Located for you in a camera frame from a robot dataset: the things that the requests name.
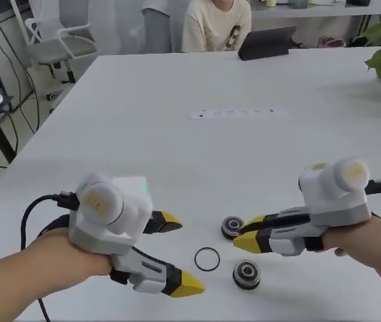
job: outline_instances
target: person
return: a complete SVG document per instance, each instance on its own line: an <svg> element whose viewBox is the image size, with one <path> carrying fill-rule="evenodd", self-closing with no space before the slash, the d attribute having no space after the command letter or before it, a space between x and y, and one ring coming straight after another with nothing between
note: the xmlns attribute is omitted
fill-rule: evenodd
<svg viewBox="0 0 381 322"><path fill-rule="evenodd" d="M247 0L193 0L184 19L182 52L238 50L251 29Z"/></svg>
<svg viewBox="0 0 381 322"><path fill-rule="evenodd" d="M348 255L381 276L381 219L329 229L325 250ZM26 250L0 260L0 322L11 322L36 299L108 275L107 256L88 254L68 241L66 229L50 231Z"/></svg>

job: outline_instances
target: ball bearing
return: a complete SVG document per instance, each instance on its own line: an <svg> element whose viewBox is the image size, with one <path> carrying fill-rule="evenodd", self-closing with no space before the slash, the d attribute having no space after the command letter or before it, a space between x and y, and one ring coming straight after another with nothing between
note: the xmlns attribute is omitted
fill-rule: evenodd
<svg viewBox="0 0 381 322"><path fill-rule="evenodd" d="M262 273L253 262L243 260L233 269L232 278L238 287L244 290L254 290L260 284Z"/></svg>
<svg viewBox="0 0 381 322"><path fill-rule="evenodd" d="M244 225L243 219L239 217L228 217L222 222L222 235L229 240L239 236L239 230Z"/></svg>

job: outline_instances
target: shelf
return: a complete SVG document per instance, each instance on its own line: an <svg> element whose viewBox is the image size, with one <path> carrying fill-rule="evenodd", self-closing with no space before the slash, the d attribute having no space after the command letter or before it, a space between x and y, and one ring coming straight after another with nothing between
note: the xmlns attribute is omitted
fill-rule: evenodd
<svg viewBox="0 0 381 322"><path fill-rule="evenodd" d="M253 18L306 18L339 17L351 15L381 15L381 5L358 7L336 3L335 5L311 5L306 9L293 9L288 5L266 7L264 3L252 3Z"/></svg>

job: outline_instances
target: human hand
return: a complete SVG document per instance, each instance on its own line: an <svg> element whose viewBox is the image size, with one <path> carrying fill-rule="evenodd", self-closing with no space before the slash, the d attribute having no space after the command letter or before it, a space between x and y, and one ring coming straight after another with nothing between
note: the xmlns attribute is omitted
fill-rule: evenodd
<svg viewBox="0 0 381 322"><path fill-rule="evenodd" d="M55 229L37 238L23 252L37 267L35 274L46 285L45 295L76 286L92 276L106 276L109 257L90 254L72 245L68 229Z"/></svg>
<svg viewBox="0 0 381 322"><path fill-rule="evenodd" d="M381 276L381 218L359 225L329 229L323 235L326 250L335 249L337 256L350 256L371 267Z"/></svg>

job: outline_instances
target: forearm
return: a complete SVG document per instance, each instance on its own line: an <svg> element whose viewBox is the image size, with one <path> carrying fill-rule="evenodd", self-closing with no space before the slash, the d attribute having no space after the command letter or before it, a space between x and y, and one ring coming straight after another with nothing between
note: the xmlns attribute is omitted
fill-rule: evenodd
<svg viewBox="0 0 381 322"><path fill-rule="evenodd" d="M24 251L0 259L0 322L14 321L37 298L49 294L49 288L33 254Z"/></svg>

